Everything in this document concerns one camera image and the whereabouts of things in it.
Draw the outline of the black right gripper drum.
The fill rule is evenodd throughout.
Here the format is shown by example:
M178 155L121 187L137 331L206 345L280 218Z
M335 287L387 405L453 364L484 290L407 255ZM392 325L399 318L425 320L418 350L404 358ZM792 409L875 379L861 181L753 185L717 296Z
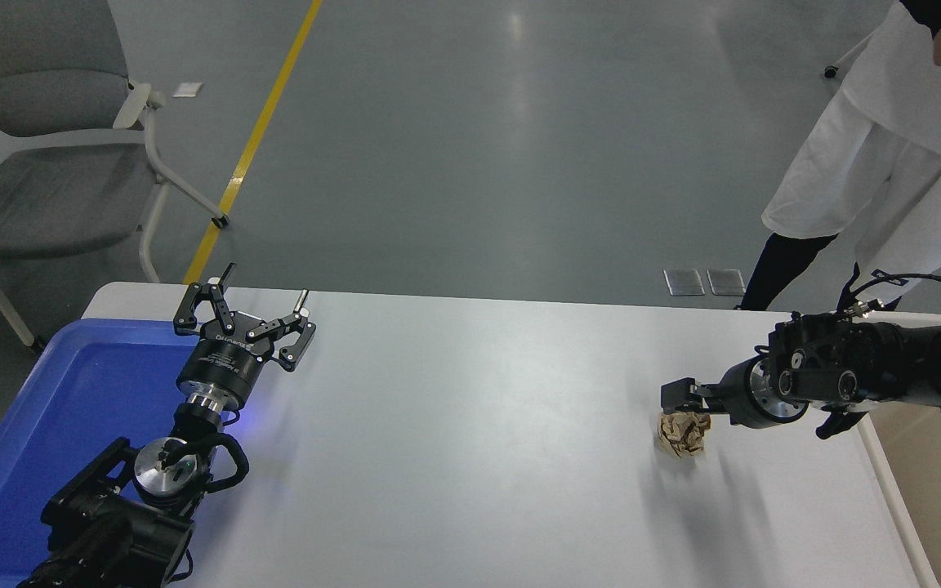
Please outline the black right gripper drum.
M732 366L720 380L720 404L729 416L732 425L744 425L751 429L768 427L763 410L758 407L751 387L751 374L760 362L760 357L742 361Z

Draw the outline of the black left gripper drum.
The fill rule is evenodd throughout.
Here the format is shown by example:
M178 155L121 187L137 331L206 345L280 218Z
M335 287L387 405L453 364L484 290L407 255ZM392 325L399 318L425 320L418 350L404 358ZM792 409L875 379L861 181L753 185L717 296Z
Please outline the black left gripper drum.
M219 319L202 325L198 343L176 378L183 394L212 388L223 390L228 403L245 403L250 398L274 344L266 338L248 340L249 332L265 320L251 315L235 315L232 319L232 332L225 332Z

